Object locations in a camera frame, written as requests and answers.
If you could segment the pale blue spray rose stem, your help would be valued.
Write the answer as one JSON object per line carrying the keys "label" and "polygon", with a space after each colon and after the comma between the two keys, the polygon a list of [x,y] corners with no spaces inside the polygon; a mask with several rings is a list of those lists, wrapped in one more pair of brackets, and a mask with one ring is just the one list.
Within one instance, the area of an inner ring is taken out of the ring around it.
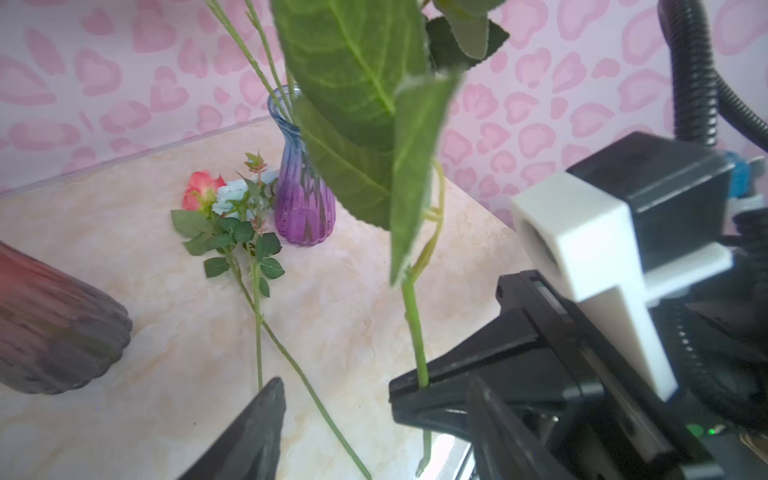
{"label": "pale blue spray rose stem", "polygon": [[271,280],[285,274],[276,259],[282,249],[277,235],[267,227],[267,217],[275,199],[277,173],[263,157],[248,152],[248,170],[238,180],[215,181],[216,200],[207,208],[213,227],[206,248],[218,253],[204,261],[208,278],[226,272],[233,274],[254,316],[257,385],[264,386],[262,334],[264,315],[261,303],[270,297]]}

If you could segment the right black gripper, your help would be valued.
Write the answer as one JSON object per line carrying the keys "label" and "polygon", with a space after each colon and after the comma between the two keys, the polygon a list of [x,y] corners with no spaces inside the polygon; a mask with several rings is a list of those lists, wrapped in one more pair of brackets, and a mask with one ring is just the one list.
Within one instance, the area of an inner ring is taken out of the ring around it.
{"label": "right black gripper", "polygon": [[693,434],[535,272],[502,276],[496,297],[500,315],[429,362],[427,387],[389,384],[396,423],[470,435],[476,478],[766,477],[746,439]]}

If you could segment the large pink spray rose stem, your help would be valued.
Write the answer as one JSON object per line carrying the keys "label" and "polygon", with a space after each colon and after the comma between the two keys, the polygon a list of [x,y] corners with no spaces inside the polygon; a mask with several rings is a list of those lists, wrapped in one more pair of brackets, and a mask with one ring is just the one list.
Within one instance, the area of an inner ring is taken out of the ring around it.
{"label": "large pink spray rose stem", "polygon": [[289,69],[285,67],[284,70],[286,74],[286,80],[288,81],[289,93],[287,98],[287,104],[283,104],[283,101],[285,100],[283,95],[283,89],[282,89],[283,83],[281,82],[281,77],[278,75],[278,72],[277,72],[277,66],[274,60],[274,55],[272,53],[270,42],[267,39],[264,26],[261,22],[261,19],[259,17],[259,14],[256,11],[256,8],[253,2],[252,1],[244,2],[246,6],[245,15],[246,15],[246,18],[251,23],[251,26],[255,29],[255,31],[258,34],[259,40],[261,42],[261,46],[263,47],[264,53],[267,58],[268,70],[272,76],[272,80],[269,80],[267,78],[267,75],[265,74],[264,70],[261,68],[261,65],[257,61],[254,54],[250,51],[249,47],[246,44],[245,39],[240,34],[240,32],[234,25],[229,15],[226,13],[226,10],[221,5],[221,3],[216,0],[207,0],[205,4],[208,10],[210,11],[210,13],[222,25],[225,31],[229,34],[230,38],[234,41],[235,45],[244,55],[248,64],[251,66],[252,70],[257,75],[258,79],[260,80],[265,90],[267,91],[269,98],[273,101],[274,105],[277,107],[278,112],[283,115],[286,121],[292,121],[293,120],[293,116],[292,116],[293,99],[294,99],[294,93],[292,90],[292,87],[294,86],[293,78]]}

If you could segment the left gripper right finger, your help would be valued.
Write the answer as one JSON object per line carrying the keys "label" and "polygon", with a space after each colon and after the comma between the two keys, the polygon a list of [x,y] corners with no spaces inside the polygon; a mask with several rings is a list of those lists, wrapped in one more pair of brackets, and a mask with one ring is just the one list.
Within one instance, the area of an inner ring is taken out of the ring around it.
{"label": "left gripper right finger", "polygon": [[479,377],[469,381],[467,411],[479,479],[573,477]]}

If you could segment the red glass vase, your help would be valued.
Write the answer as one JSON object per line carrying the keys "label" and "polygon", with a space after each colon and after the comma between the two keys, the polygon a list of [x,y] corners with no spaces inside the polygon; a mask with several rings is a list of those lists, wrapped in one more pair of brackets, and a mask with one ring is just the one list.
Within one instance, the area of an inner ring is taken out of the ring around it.
{"label": "red glass vase", "polygon": [[131,341],[127,309],[105,292],[1,245],[1,383],[56,395],[103,376]]}

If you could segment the purple blue glass vase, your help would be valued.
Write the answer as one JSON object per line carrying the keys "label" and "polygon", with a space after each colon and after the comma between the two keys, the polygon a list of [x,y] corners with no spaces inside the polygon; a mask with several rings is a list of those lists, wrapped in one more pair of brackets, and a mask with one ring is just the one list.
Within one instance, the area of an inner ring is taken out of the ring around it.
{"label": "purple blue glass vase", "polygon": [[336,199],[312,165],[297,127],[287,116],[300,95],[281,86],[268,99],[268,111],[285,140],[274,204],[278,233],[291,244],[313,246],[325,241],[336,220]]}

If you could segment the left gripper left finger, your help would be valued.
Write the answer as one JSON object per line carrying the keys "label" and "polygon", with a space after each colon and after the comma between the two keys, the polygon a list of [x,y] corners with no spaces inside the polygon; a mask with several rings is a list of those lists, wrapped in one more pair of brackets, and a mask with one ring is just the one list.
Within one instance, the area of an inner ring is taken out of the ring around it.
{"label": "left gripper left finger", "polygon": [[183,479],[274,479],[286,412],[284,383],[272,378]]}

